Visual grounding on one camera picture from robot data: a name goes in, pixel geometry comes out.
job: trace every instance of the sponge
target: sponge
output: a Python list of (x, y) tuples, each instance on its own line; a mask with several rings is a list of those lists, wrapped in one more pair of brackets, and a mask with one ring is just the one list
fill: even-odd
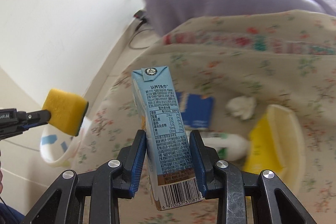
[(79, 95), (51, 89), (42, 109), (51, 114), (49, 124), (70, 136), (78, 136), (89, 103)]

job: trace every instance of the cable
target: cable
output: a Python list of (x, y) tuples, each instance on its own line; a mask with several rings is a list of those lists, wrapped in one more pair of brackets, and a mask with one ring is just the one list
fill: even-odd
[(131, 49), (131, 50), (144, 50), (144, 49), (146, 49), (146, 48), (149, 48), (150, 46), (148, 46), (148, 47), (140, 47), (140, 48), (135, 48), (135, 47), (133, 47), (132, 45), (131, 45), (131, 43), (132, 43), (132, 41), (133, 41), (133, 39), (139, 34), (139, 33), (142, 33), (142, 32), (144, 32), (144, 31), (153, 31), (154, 29), (144, 29), (144, 30), (141, 30), (141, 31), (138, 31), (138, 32), (136, 32), (132, 37), (131, 37), (131, 39), (130, 39), (130, 41), (128, 42), (128, 47)]
[(5, 205), (5, 207), (7, 208), (7, 210), (10, 212), (10, 214), (12, 215), (14, 221), (17, 223), (17, 224), (20, 224), (20, 221), (15, 217), (15, 215), (13, 214), (13, 212), (10, 210), (10, 208), (7, 206), (7, 204), (3, 201), (3, 199), (0, 197), (2, 203)]

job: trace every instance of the metal screw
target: metal screw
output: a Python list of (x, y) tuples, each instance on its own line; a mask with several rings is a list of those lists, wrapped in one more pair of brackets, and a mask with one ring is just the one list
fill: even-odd
[(70, 179), (74, 176), (74, 173), (71, 170), (65, 171), (62, 175), (64, 179)]
[(219, 167), (219, 168), (226, 168), (229, 166), (229, 163), (225, 160), (219, 160), (218, 162), (216, 162), (216, 165)]
[(274, 173), (271, 170), (265, 170), (262, 175), (267, 179), (274, 178)]
[(120, 161), (118, 160), (110, 160), (109, 161), (109, 167), (116, 168), (120, 165)]

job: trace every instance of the barcode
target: barcode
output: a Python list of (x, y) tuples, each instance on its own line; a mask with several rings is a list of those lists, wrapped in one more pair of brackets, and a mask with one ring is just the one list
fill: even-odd
[(162, 186), (162, 191), (168, 208), (196, 202), (202, 198), (197, 187), (196, 178)]

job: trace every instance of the floral tablecloth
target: floral tablecloth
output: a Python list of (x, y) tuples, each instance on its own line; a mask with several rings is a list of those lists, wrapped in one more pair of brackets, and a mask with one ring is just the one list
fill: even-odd
[[(134, 60), (102, 101), (72, 168), (83, 173), (132, 144), (140, 121), (131, 91), (132, 70), (168, 65), (177, 91), (213, 96), (210, 130), (245, 137), (266, 105), (294, 110), (306, 146), (306, 173), (295, 193), (319, 224), (336, 217), (336, 18), (285, 13), (191, 19)], [(225, 111), (241, 95), (258, 100), (246, 122)], [(217, 200), (159, 212), (148, 192), (146, 168), (132, 200), (120, 200), (121, 223), (215, 223)]]

